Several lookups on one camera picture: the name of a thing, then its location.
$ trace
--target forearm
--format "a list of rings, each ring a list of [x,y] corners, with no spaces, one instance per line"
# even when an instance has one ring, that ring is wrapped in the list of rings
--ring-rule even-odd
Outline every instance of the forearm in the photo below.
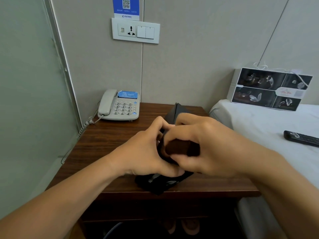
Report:
[[[96,161],[0,220],[0,238],[63,238],[117,176],[108,157]]]
[[[288,238],[319,235],[319,190],[282,157],[253,179]]]

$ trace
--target blue sign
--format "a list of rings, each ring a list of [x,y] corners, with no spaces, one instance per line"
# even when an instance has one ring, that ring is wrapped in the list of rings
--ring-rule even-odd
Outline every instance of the blue sign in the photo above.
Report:
[[[138,98],[138,93],[135,91],[125,91],[121,90],[118,93],[118,98],[130,98],[130,99],[137,99]]]
[[[113,0],[114,17],[139,21],[139,0]]]

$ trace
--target wood grain surface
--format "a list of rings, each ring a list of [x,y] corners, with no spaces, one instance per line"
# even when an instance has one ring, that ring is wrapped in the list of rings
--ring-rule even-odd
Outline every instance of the wood grain surface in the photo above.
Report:
[[[173,105],[168,104],[141,103],[139,118],[135,121],[115,122],[100,120],[96,124],[90,125],[48,188],[109,154],[137,132],[147,129],[157,116],[164,117],[172,107]],[[207,116],[207,113],[201,107],[186,106],[186,108],[193,114]],[[134,175],[125,175],[117,178],[104,189],[96,200],[260,196],[257,188],[246,178],[222,179],[195,173],[160,196],[143,191],[135,184],[134,178]]]

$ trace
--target telephone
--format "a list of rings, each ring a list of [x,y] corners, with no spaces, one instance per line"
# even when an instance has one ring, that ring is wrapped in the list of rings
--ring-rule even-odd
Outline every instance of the telephone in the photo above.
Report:
[[[102,96],[98,117],[105,120],[132,121],[138,118],[139,105],[138,92],[108,89]]]

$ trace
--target bed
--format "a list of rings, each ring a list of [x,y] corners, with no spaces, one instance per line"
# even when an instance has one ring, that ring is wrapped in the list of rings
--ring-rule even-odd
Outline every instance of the bed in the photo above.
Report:
[[[289,142],[283,137],[284,130],[319,137],[319,105],[301,104],[297,111],[289,112],[220,100],[209,116],[279,152],[319,189],[319,148]],[[268,232],[280,229],[263,197],[243,198],[237,209],[248,239],[264,239]]]

